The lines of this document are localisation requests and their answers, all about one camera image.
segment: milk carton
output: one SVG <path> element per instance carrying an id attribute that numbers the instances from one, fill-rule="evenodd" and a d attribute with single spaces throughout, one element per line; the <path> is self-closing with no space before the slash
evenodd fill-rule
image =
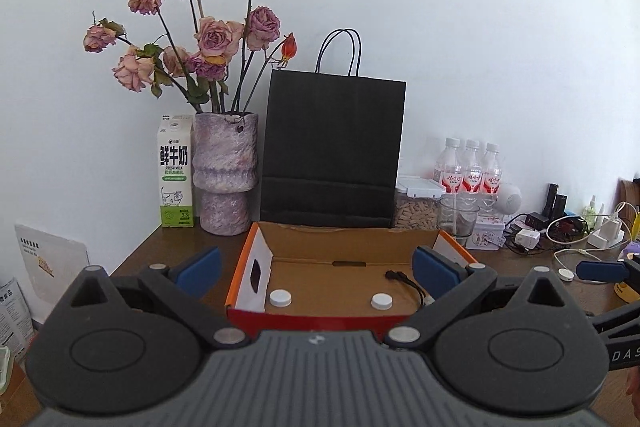
<path id="1" fill-rule="evenodd" d="M 160 219 L 163 227 L 193 226 L 189 115 L 163 116 L 158 129 Z"/>

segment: vase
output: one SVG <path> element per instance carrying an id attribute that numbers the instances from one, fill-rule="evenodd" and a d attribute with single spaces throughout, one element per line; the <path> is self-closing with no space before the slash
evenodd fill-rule
<path id="1" fill-rule="evenodd" d="M 200 113 L 193 131 L 200 226 L 216 235 L 245 232 L 251 224 L 246 193 L 258 183 L 258 115 Z"/>

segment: gray ribbed panel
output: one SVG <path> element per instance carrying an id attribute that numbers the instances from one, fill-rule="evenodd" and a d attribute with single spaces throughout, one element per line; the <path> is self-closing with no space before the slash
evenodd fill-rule
<path id="1" fill-rule="evenodd" d="M 440 387 L 417 353 L 380 346 L 367 331 L 265 331 L 210 357 L 182 393 L 147 411 L 82 419 L 46 410 L 32 427 L 602 427 L 588 411 L 507 419 Z"/>

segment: human hand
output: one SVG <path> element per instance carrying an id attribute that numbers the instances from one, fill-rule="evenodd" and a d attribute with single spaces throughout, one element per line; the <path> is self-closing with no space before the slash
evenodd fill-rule
<path id="1" fill-rule="evenodd" d="M 626 393 L 631 395 L 634 416 L 640 420 L 640 367 L 631 367 L 626 374 Z"/>

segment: newspaper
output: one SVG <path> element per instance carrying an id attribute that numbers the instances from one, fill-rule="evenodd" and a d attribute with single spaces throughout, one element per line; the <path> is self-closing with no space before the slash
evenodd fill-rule
<path id="1" fill-rule="evenodd" d="M 31 315 L 14 277 L 0 287 L 0 345 L 11 349 L 15 360 L 20 362 L 32 337 Z"/>

